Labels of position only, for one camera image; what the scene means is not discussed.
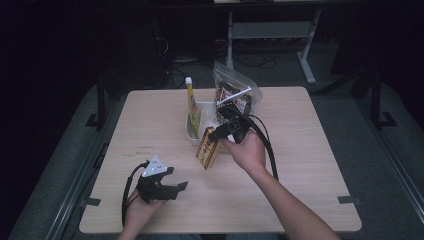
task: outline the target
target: person's left hand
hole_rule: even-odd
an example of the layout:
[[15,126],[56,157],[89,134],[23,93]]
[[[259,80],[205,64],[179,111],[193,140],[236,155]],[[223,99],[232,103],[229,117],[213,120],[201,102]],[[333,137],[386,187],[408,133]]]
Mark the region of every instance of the person's left hand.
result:
[[125,226],[118,239],[135,239],[154,213],[166,202],[166,200],[152,200],[146,203],[141,199],[138,190],[134,189],[128,198]]

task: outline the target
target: person's right hand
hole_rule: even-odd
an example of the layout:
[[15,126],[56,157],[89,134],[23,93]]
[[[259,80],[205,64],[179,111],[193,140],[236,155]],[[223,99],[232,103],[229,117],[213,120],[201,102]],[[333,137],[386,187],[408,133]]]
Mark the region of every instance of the person's right hand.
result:
[[256,132],[249,130],[240,144],[226,138],[220,139],[219,142],[230,151],[234,161],[249,175],[254,171],[265,170],[265,146]]

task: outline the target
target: dark background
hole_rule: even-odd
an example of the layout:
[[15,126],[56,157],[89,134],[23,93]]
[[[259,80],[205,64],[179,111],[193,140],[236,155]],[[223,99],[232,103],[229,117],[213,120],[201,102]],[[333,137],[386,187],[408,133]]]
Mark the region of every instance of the dark background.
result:
[[[75,109],[100,74],[112,76],[102,83],[111,97],[131,89],[160,88],[166,84],[164,70],[172,58],[182,52],[213,58],[214,40],[226,38],[225,12],[148,15],[91,11],[93,6],[96,1],[0,3],[2,239],[13,228]],[[340,41],[335,74],[348,74],[364,65],[378,70],[424,128],[422,10],[418,1],[327,8],[315,41]],[[251,11],[241,16],[279,20],[281,15]],[[163,46],[157,36],[166,37],[173,46],[166,57],[158,55]]]

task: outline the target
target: hand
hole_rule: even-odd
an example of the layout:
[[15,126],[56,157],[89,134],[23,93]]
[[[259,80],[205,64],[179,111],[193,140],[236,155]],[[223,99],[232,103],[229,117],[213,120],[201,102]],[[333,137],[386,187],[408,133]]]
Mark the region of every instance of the hand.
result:
[[166,202],[166,200],[152,200],[146,203],[141,199],[138,190],[134,189],[128,198],[125,226],[118,239],[135,239],[154,213]]
[[240,144],[228,139],[220,139],[234,158],[234,161],[249,175],[258,170],[265,170],[265,146],[259,135],[249,130]]

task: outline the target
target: box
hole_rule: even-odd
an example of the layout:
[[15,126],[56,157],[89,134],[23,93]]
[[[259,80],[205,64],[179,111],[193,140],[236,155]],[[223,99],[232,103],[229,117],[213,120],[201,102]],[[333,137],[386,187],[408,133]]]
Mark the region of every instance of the box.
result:
[[196,158],[199,160],[200,164],[202,164],[205,170],[213,166],[222,146],[218,141],[209,141],[208,135],[213,131],[213,127],[207,127],[205,129],[200,145],[197,148]]

